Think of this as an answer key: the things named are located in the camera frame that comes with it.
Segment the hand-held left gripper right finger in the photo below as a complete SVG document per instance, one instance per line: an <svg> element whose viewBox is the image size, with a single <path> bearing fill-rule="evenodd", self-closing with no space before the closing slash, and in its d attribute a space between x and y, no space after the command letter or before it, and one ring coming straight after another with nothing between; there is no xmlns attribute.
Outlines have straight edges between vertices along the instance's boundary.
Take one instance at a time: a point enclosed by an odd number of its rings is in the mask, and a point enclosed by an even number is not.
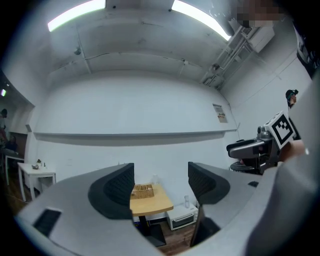
<svg viewBox="0 0 320 256"><path fill-rule="evenodd" d="M188 163L188 183L199 214L183 256L246 256L250 235L271 196L275 169L263 175Z"/></svg>

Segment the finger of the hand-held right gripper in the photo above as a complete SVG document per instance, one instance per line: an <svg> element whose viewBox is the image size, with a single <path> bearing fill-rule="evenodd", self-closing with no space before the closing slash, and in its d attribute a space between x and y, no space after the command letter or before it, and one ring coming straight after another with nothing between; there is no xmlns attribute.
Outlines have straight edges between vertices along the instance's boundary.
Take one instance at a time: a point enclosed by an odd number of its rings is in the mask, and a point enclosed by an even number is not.
<svg viewBox="0 0 320 256"><path fill-rule="evenodd" d="M248 139L238 141L226 146L228 156L234 159L253 159L259 156L259 147L262 141L259 139Z"/></svg>

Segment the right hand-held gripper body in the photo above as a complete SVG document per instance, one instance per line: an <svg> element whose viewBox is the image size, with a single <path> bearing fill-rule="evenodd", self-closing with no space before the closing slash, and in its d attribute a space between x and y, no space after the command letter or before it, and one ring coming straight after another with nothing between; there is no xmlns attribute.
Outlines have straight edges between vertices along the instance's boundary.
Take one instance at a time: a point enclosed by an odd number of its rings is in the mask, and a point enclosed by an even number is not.
<svg viewBox="0 0 320 256"><path fill-rule="evenodd" d="M289 116L284 111L276 113L257 129L257 139L264 144L258 147L259 170L261 173L278 165L281 150L297 135Z"/></svg>

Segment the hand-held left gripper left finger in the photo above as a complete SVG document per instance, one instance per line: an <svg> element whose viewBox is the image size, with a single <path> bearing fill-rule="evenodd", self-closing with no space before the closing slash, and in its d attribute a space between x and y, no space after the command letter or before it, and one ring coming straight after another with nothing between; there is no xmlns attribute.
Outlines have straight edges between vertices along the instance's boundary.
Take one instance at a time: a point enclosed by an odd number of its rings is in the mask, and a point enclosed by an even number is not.
<svg viewBox="0 0 320 256"><path fill-rule="evenodd" d="M49 187L16 216L46 256L159 256L133 223L134 165L73 176Z"/></svg>

